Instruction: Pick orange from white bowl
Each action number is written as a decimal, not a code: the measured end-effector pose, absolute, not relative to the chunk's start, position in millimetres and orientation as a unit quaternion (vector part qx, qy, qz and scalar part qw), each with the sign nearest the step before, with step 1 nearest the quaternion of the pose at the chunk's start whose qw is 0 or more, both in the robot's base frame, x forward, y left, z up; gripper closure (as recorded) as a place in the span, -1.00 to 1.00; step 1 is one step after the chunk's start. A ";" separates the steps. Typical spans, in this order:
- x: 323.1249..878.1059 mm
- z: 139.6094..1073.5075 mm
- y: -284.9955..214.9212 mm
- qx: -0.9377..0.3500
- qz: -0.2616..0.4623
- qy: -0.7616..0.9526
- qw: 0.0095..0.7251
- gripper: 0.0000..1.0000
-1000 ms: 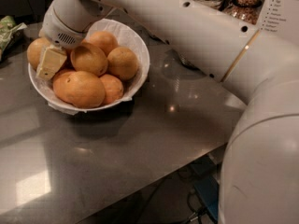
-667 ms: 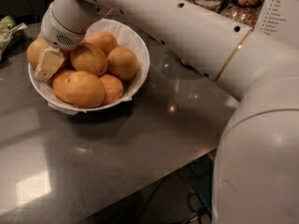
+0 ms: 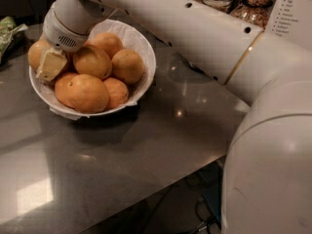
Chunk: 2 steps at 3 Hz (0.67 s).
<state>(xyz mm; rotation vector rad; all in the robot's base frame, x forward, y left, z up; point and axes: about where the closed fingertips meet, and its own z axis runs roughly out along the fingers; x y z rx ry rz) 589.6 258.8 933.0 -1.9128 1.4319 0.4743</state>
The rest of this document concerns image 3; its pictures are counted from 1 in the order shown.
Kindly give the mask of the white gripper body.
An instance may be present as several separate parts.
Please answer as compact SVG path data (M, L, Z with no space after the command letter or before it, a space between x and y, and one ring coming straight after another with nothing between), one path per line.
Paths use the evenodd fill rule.
M82 8L51 8L44 20L43 33L56 49L73 53L86 42L93 28L93 11Z

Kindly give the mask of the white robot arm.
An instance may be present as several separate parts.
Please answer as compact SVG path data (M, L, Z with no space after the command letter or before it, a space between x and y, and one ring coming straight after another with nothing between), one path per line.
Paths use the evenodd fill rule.
M312 53L192 0L57 0L44 35L76 51L113 10L251 107L225 162L222 234L312 234Z

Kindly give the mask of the blue robot base panel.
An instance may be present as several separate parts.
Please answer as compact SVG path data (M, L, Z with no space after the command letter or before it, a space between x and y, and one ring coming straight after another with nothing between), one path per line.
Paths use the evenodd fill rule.
M206 228L215 224L221 229L221 189L222 171L218 165L208 165L198 173L200 185L202 186L201 200L195 206L196 216L204 223ZM200 204L203 204L209 216L201 216Z

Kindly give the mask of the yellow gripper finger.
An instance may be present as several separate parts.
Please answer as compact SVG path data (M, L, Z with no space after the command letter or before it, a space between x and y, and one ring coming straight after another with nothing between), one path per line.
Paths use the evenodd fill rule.
M44 81L52 81L64 70L67 63L66 52L52 47L43 53L36 77Z

